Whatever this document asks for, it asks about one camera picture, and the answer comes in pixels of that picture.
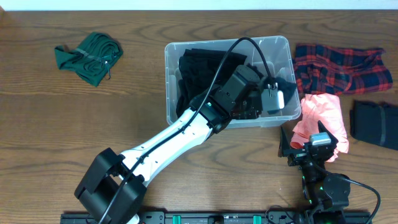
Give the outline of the large black garment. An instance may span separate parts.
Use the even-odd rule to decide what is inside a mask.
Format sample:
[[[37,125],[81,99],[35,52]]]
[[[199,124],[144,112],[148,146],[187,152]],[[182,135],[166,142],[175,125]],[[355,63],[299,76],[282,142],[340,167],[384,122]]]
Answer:
[[[177,116],[183,114],[194,97],[208,89],[224,55],[224,51],[218,50],[187,49],[180,57],[179,71],[182,79],[178,81],[180,98],[176,106]],[[244,64],[246,58],[243,54],[231,52],[223,64],[215,84],[224,84],[236,67]]]

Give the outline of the dark green garment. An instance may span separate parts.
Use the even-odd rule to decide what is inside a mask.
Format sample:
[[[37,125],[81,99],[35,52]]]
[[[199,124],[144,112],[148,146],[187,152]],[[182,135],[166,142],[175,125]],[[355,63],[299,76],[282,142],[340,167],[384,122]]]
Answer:
[[[110,35],[92,32],[75,49],[65,45],[54,48],[59,70],[75,72],[82,80],[97,87],[122,57],[120,43]]]

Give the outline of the dark navy garment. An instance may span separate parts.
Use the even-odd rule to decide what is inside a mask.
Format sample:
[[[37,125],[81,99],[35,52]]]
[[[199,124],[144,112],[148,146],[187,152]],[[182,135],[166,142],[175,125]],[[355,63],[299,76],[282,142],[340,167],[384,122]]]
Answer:
[[[252,69],[254,72],[257,73],[257,75],[260,78],[260,83],[258,84],[258,88],[255,90],[254,95],[255,96],[260,96],[264,89],[278,89],[281,90],[284,93],[284,101],[285,101],[285,107],[287,106],[287,103],[291,100],[293,97],[297,85],[292,82],[288,82],[286,79],[283,79],[282,77],[275,77],[274,79],[271,79],[269,76],[265,76],[263,73],[259,71],[259,69],[256,66],[253,66],[251,64],[247,64],[247,66]]]

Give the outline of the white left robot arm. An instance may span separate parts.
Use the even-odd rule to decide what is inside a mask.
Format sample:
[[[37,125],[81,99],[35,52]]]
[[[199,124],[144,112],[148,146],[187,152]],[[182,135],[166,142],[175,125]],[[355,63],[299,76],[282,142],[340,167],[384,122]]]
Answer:
[[[195,97],[176,122],[132,149],[99,153],[75,190],[98,223],[139,223],[139,210],[154,177],[184,152],[224,130],[235,107],[258,86],[259,75],[239,65],[210,93]]]

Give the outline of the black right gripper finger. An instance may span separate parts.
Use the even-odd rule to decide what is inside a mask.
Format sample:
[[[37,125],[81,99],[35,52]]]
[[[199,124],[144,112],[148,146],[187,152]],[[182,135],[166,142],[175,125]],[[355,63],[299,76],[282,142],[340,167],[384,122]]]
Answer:
[[[332,144],[338,143],[337,138],[335,138],[334,135],[332,135],[332,133],[329,130],[327,130],[327,128],[321,121],[318,121],[318,130],[319,130],[319,133],[327,133],[327,135],[331,139]]]
[[[283,129],[280,127],[280,143],[279,143],[279,150],[278,156],[279,157],[288,157],[291,152],[290,141],[287,139],[287,135]]]

